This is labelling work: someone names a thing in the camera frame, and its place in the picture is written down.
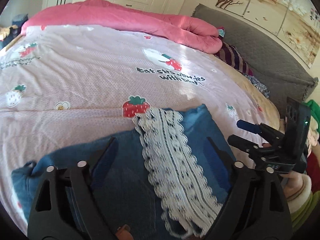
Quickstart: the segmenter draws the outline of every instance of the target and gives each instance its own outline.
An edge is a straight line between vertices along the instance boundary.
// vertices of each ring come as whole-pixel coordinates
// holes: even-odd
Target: headboard
[[[312,78],[289,52],[255,27],[202,4],[192,16],[225,28],[223,41],[237,47],[254,76],[269,88],[270,100],[281,117],[287,96],[302,102],[317,86],[318,78]]]

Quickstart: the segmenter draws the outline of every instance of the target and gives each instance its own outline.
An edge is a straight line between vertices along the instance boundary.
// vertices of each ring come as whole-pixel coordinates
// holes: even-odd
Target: black and white lace fabric
[[[133,118],[140,133],[145,167],[150,172],[149,182],[161,198],[161,218],[172,236],[185,239],[204,236],[222,204],[212,196],[203,169],[191,154],[182,120],[177,111],[154,107]],[[172,220],[179,222],[185,232],[175,231]]]

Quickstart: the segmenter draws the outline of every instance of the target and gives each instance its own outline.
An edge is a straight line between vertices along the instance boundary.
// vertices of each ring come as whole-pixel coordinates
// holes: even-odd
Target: striped pillow
[[[248,63],[241,57],[235,46],[222,42],[222,48],[214,55],[241,73],[253,76]]]

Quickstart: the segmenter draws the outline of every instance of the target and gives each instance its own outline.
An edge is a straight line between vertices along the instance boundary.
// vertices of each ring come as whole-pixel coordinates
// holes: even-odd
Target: green fabric
[[[308,219],[311,212],[314,210],[316,205],[318,204],[318,201],[320,199],[320,191],[312,194],[310,193],[310,196],[308,200],[302,205],[301,208],[299,208],[295,213],[291,214],[291,220],[292,220],[292,226],[293,231],[297,231],[304,222]]]
[[[306,106],[309,106],[311,109],[311,115],[313,116],[314,119],[316,119],[318,123],[318,132],[320,133],[320,107],[319,105],[312,99],[308,101],[307,103],[303,103]]]

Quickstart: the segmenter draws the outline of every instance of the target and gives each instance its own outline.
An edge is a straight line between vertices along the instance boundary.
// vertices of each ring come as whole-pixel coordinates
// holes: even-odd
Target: white strawberry
[[[25,90],[25,85],[18,85],[12,91],[8,92],[6,94],[7,105],[9,107],[16,106],[20,102]]]

